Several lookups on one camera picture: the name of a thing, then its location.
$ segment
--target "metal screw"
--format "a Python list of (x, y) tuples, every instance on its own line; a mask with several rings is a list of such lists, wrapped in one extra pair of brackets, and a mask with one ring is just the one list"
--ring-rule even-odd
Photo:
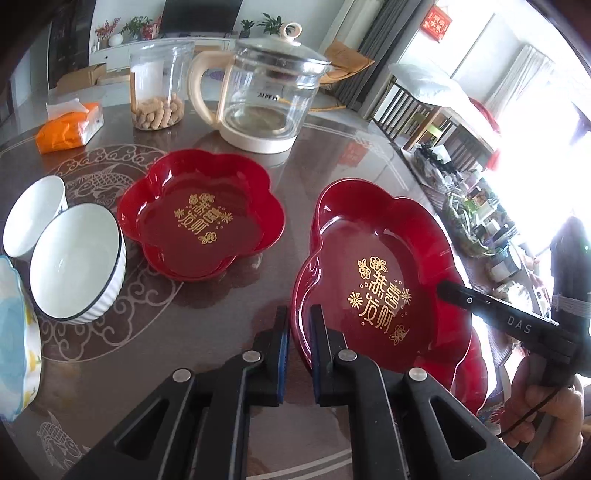
[(186, 368), (179, 368), (173, 373), (173, 380), (178, 383), (186, 382), (191, 378), (191, 372)]
[(256, 350), (248, 350), (242, 354), (242, 359), (245, 362), (253, 364), (254, 362), (258, 362), (261, 359), (261, 354)]
[(408, 376), (415, 382), (422, 382), (427, 378), (427, 372), (425, 372), (425, 370), (422, 368), (415, 367), (408, 371)]
[(349, 350), (348, 348), (346, 348), (339, 352), (339, 358), (343, 362), (352, 362), (357, 358), (357, 354), (353, 350)]

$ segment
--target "teapot knob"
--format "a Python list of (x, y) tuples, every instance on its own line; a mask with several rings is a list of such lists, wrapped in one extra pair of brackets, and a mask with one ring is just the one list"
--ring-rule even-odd
[(293, 43), (295, 45), (300, 45), (299, 42), (296, 42), (296, 38), (301, 35), (302, 27), (297, 22), (288, 22), (284, 23), (280, 29), (280, 36), (283, 41), (288, 41), (289, 43)]

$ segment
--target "gold chinese characters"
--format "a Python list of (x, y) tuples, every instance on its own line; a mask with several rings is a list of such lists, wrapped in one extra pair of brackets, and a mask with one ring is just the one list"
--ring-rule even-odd
[[(385, 335), (390, 330), (392, 318), (404, 306), (410, 305), (412, 295), (407, 288), (400, 288), (402, 281), (388, 281), (384, 273), (388, 273), (386, 261), (379, 257), (370, 257), (369, 263), (365, 258), (357, 261), (359, 275), (362, 280), (370, 280), (359, 284), (360, 289), (367, 288), (365, 296), (358, 291), (353, 291), (347, 298), (352, 308), (361, 310), (358, 316), (362, 318), (361, 325), (367, 322), (369, 325), (383, 331)], [(394, 332), (388, 337), (394, 345), (398, 345), (409, 333), (404, 325), (396, 325)]]
[[(229, 224), (233, 217), (224, 207), (216, 208), (213, 204), (215, 196), (208, 192), (201, 195), (197, 193), (189, 196), (189, 204), (183, 209), (178, 208), (174, 211), (174, 216), (178, 220), (178, 226), (183, 226), (195, 235), (199, 235), (203, 230), (213, 226), (215, 230), (222, 230), (224, 224)], [(212, 244), (217, 240), (217, 233), (207, 231), (198, 236), (202, 245)]]

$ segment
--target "glass teapot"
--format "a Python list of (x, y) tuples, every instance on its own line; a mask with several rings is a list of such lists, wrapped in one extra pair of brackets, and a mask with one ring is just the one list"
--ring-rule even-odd
[[(320, 78), (330, 61), (296, 42), (298, 23), (283, 24), (281, 37), (236, 41), (236, 49), (204, 51), (193, 59), (187, 77), (196, 112), (224, 140), (255, 153), (280, 153), (296, 141)], [(203, 100), (207, 69), (224, 68), (217, 112)]]

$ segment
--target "finger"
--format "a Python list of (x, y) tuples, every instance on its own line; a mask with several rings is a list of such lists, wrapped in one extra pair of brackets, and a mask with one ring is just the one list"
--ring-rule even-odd
[[(505, 402), (505, 409), (513, 411), (519, 418), (523, 415), (528, 413), (531, 410), (531, 407), (525, 401), (525, 397), (513, 397)], [(532, 413), (529, 417), (526, 418), (527, 421), (532, 422), (534, 421), (536, 413)]]
[[(525, 392), (525, 400), (533, 408), (552, 395), (553, 391), (550, 387), (532, 385)], [(564, 421), (578, 420), (583, 415), (583, 396), (574, 387), (564, 387), (540, 411)]]
[(513, 382), (511, 382), (511, 398), (524, 398), (527, 379), (530, 376), (530, 357), (526, 356), (517, 367)]
[(513, 437), (512, 433), (507, 433), (503, 436), (503, 442), (506, 443), (508, 447), (515, 448), (519, 445), (519, 440)]
[[(504, 432), (506, 429), (511, 428), (516, 422), (519, 421), (519, 418), (520, 417), (514, 412), (506, 411), (501, 418), (501, 431)], [(519, 442), (529, 443), (534, 439), (535, 428), (530, 422), (524, 421), (511, 430), (510, 435), (512, 435), (513, 438), (517, 439)]]

